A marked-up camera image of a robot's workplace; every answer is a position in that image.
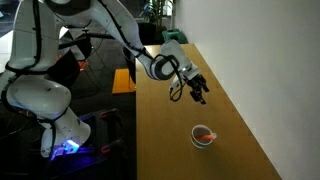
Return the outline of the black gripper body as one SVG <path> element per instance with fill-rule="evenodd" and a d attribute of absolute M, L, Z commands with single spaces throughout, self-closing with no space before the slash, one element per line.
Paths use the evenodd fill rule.
<path fill-rule="evenodd" d="M 197 94 L 202 94 L 202 87 L 200 85 L 201 81 L 204 81 L 205 78 L 201 75 L 200 69 L 191 64 L 185 70 L 182 71 L 183 79 L 187 82 L 187 84 L 192 88 L 192 91 L 195 91 Z"/>

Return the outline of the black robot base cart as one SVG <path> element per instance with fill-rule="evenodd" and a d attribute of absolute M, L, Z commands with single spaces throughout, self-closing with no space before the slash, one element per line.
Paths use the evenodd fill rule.
<path fill-rule="evenodd" d="M 114 150 L 124 148 L 122 133 L 112 133 L 112 124 L 123 129 L 117 109 L 89 113 L 80 117 L 70 111 L 68 118 L 42 121 L 41 155 L 48 160 L 44 179 L 73 173 L 100 163 Z"/>

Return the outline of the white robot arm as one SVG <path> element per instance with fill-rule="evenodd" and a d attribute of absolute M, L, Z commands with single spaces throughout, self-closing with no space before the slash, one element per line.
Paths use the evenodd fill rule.
<path fill-rule="evenodd" d="M 177 41 L 165 42 L 155 57 L 149 54 L 140 40 L 137 22 L 119 0 L 20 0 L 11 55 L 0 77 L 1 102 L 45 128 L 40 148 L 45 158 L 77 152 L 91 134 L 90 126 L 69 107 L 67 86 L 78 75 L 79 65 L 70 50 L 64 54 L 58 50 L 63 27 L 82 27 L 91 21 L 129 50 L 150 78 L 174 78 L 173 88 L 187 83 L 198 102 L 207 90 L 199 68 Z"/>

